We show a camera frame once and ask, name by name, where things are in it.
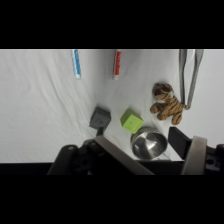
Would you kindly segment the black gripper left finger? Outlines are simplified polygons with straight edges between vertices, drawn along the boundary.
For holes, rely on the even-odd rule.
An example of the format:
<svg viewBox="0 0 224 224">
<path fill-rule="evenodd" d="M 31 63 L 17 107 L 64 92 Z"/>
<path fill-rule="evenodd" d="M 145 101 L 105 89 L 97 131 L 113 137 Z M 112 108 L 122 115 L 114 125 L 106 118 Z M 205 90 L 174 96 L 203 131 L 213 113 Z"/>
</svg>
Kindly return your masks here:
<svg viewBox="0 0 224 224">
<path fill-rule="evenodd" d="M 104 128 L 97 130 L 96 136 L 87 146 L 90 153 L 91 174 L 103 175 L 153 175 L 140 162 L 132 159 L 104 136 Z"/>
</svg>

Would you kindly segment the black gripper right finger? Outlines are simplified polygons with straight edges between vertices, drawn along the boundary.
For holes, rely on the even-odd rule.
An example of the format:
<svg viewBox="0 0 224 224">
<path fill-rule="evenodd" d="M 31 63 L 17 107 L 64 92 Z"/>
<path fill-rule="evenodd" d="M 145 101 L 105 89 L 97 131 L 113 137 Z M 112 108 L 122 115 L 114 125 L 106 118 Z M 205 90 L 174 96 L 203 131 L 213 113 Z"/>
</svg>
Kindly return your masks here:
<svg viewBox="0 0 224 224">
<path fill-rule="evenodd" d="M 187 137 L 177 127 L 170 127 L 168 143 L 184 160 L 182 175 L 203 175 L 207 154 L 207 140 L 194 136 Z"/>
</svg>

